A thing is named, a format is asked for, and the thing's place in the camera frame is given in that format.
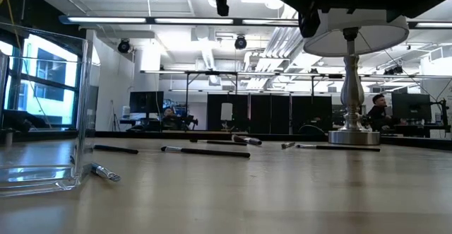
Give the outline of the thin black pencil left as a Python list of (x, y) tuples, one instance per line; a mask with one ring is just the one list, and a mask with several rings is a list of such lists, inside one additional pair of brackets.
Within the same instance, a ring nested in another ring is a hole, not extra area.
[(128, 153), (128, 154), (138, 154), (139, 151), (136, 149), (129, 148), (120, 148), (114, 146), (106, 146), (106, 145), (94, 145), (93, 148), (99, 151), (110, 151), (110, 152), (120, 152), (120, 153)]

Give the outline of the long ceiling light bar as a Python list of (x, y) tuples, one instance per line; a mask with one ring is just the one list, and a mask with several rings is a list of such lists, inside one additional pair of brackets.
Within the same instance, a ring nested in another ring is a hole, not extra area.
[(290, 28), (299, 25), (298, 19), (281, 18), (59, 16), (59, 21), (66, 25), (225, 25)]

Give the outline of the black partition panels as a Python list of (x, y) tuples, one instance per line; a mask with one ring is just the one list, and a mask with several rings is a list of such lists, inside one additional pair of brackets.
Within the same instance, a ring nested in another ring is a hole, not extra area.
[(250, 134), (300, 134), (301, 127), (313, 125), (324, 131), (333, 128), (333, 105), (330, 96), (296, 96), (264, 94), (208, 94), (208, 131), (221, 131), (221, 106), (232, 104), (233, 131)]

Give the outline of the black computer monitor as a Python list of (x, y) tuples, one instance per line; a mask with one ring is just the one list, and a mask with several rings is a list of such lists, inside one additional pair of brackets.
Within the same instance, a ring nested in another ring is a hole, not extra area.
[(131, 92), (129, 107), (131, 113), (162, 113), (163, 91), (137, 91)]
[(393, 116), (399, 119), (431, 120), (430, 98), (425, 94), (392, 93)]

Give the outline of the black metal frame stand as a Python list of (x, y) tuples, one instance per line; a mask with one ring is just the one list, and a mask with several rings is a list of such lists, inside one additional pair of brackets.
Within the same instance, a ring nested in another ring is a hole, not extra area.
[[(238, 73), (233, 71), (185, 71), (186, 74), (186, 87), (185, 87), (185, 117), (188, 118), (191, 110), (192, 99), (190, 98), (190, 93), (200, 93), (201, 97), (205, 100), (205, 110), (201, 116), (205, 115), (205, 126), (206, 131), (222, 131), (231, 132), (230, 125), (233, 123), (234, 119), (234, 104), (237, 102), (237, 82)], [(207, 89), (190, 89), (190, 85), (199, 76), (214, 76), (215, 78), (232, 78), (234, 88), (232, 90), (213, 90)], [(233, 104), (233, 116), (232, 121), (222, 121), (220, 119), (221, 104), (222, 103), (232, 103)]]

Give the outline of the thin brush tapered silver ferrule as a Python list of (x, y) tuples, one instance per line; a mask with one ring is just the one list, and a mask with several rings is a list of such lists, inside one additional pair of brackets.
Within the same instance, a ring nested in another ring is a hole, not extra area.
[(316, 150), (337, 150), (337, 151), (371, 151), (380, 152), (380, 148), (360, 148), (349, 146), (328, 146), (328, 145), (310, 145), (310, 144), (297, 144), (296, 148), (304, 149), (316, 149)]

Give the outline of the person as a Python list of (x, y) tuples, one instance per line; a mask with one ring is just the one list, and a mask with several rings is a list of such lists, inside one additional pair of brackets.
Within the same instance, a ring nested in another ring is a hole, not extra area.
[(165, 109), (162, 118), (163, 129), (166, 130), (178, 130), (180, 129), (179, 117), (174, 113), (174, 111), (168, 107)]
[(394, 129), (396, 124), (400, 124), (400, 120), (397, 117), (393, 117), (387, 113), (386, 108), (388, 106), (384, 95), (375, 95), (372, 98), (372, 102), (374, 105), (367, 113), (367, 117), (374, 131)]

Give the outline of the dark framed window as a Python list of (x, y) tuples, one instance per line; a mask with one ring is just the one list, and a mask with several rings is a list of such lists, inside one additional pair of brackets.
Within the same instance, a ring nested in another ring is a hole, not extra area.
[(0, 52), (8, 56), (4, 108), (69, 127), (75, 122), (78, 56), (33, 34), (19, 43), (0, 38)]

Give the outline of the clear acrylic organizer box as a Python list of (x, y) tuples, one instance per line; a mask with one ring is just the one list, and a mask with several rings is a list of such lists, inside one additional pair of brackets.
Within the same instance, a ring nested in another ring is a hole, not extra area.
[(91, 41), (0, 22), (0, 38), (18, 47), (29, 35), (43, 37), (78, 56), (75, 122), (51, 127), (43, 119), (4, 108), (8, 56), (0, 52), (0, 197), (70, 190), (83, 164), (93, 159), (99, 66)]

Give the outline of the white shade silver table lamp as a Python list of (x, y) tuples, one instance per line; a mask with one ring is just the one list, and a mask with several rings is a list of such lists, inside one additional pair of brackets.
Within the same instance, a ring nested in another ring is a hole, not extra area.
[(346, 108), (345, 124), (328, 133), (328, 142), (350, 146), (378, 146), (381, 135), (362, 126), (359, 109), (364, 91), (358, 74), (359, 57), (392, 48), (407, 40), (410, 33), (405, 16), (387, 20), (387, 11), (332, 8), (327, 13), (311, 10), (299, 14), (303, 50), (320, 57), (341, 58), (345, 75), (340, 101)]

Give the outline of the silver capped cosmetic tube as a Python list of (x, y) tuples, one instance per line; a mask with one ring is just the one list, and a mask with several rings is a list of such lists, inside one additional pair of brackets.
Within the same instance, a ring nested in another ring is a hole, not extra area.
[(238, 136), (236, 134), (232, 135), (232, 140), (234, 142), (246, 143), (246, 144), (251, 144), (251, 145), (255, 145), (255, 146), (260, 146), (262, 144), (262, 141), (259, 139), (251, 138), (251, 137), (247, 137), (247, 136)]

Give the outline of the slim black makeup brush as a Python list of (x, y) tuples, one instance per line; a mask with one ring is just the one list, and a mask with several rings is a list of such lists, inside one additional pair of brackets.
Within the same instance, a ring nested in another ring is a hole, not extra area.
[(234, 142), (234, 141), (212, 141), (212, 140), (198, 140), (190, 139), (191, 143), (205, 143), (205, 144), (217, 144), (217, 145), (231, 145), (231, 146), (247, 146), (247, 143)]

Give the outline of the black brush pale ferrule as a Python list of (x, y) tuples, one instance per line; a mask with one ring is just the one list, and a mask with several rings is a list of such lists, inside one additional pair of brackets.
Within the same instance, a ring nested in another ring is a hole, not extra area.
[(162, 152), (172, 152), (172, 153), (189, 153), (189, 154), (200, 154), (200, 155), (212, 155), (212, 156), (230, 156), (230, 157), (240, 157), (240, 158), (250, 158), (251, 154), (247, 152), (234, 152), (234, 151), (214, 151), (196, 148), (181, 148), (174, 146), (163, 146), (161, 148)]

